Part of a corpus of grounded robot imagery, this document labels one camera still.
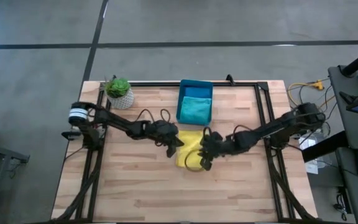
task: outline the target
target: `teal towel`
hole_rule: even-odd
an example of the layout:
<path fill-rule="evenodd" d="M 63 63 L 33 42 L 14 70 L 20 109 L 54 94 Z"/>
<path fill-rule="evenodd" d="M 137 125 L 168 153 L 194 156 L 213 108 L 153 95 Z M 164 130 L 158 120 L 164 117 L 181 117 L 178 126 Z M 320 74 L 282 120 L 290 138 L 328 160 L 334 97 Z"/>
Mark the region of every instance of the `teal towel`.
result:
<path fill-rule="evenodd" d="M 208 88 L 200 87 L 186 87 L 185 96 L 197 98 L 211 98 L 211 90 Z"/>
<path fill-rule="evenodd" d="M 181 103 L 180 120 L 188 124 L 207 125 L 211 110 L 211 99 L 183 97 Z"/>

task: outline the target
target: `yellow cable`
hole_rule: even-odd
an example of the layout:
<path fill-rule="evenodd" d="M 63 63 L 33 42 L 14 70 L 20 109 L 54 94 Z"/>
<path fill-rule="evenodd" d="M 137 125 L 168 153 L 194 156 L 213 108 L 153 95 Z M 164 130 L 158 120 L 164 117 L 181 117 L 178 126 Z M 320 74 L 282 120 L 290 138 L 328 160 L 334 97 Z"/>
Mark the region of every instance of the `yellow cable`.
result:
<path fill-rule="evenodd" d="M 288 92 L 288 96 L 290 97 L 290 100 L 293 104 L 295 104 L 295 106 L 298 106 L 298 103 L 295 102 L 295 100 L 292 97 L 292 93 L 291 93 L 291 87 L 295 86 L 295 85 L 303 85 L 303 86 L 307 86 L 307 85 L 311 85 L 310 83 L 292 83 L 288 88 L 287 88 L 287 92 Z"/>

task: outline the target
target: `succulent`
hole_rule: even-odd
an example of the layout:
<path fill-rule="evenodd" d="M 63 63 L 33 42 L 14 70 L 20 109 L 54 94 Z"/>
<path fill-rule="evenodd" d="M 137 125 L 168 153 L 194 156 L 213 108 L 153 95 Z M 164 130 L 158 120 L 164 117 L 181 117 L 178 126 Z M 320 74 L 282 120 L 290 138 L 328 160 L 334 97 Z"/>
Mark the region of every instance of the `succulent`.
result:
<path fill-rule="evenodd" d="M 106 81 L 104 84 L 104 90 L 106 93 L 113 98 L 119 98 L 125 96 L 131 84 L 125 78 L 117 78 L 113 76 L 110 81 Z"/>

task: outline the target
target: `table leg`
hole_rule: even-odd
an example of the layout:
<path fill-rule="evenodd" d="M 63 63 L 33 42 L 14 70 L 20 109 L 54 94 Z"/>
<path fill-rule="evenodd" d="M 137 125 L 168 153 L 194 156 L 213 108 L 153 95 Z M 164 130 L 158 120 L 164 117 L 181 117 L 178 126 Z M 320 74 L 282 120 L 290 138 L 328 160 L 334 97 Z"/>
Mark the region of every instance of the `table leg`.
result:
<path fill-rule="evenodd" d="M 310 146 L 309 148 L 302 151 L 302 156 L 304 162 L 312 161 L 313 159 L 317 159 L 323 155 L 334 152 L 339 147 L 347 147 L 349 144 L 347 143 L 347 138 L 345 131 L 341 131 L 322 142 L 315 144 L 314 146 Z"/>

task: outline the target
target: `yellow cloth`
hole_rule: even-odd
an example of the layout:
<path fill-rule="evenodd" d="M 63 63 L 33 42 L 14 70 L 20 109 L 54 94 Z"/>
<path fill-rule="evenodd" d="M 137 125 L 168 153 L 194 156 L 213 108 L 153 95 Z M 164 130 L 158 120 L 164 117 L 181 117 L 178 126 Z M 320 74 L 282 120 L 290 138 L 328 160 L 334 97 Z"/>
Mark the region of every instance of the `yellow cloth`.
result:
<path fill-rule="evenodd" d="M 177 150 L 177 166 L 185 167 L 186 156 L 193 150 L 201 149 L 200 141 L 203 138 L 202 131 L 179 131 L 178 138 L 185 143 Z M 187 166 L 192 169 L 201 168 L 201 156 L 193 151 L 187 158 Z"/>

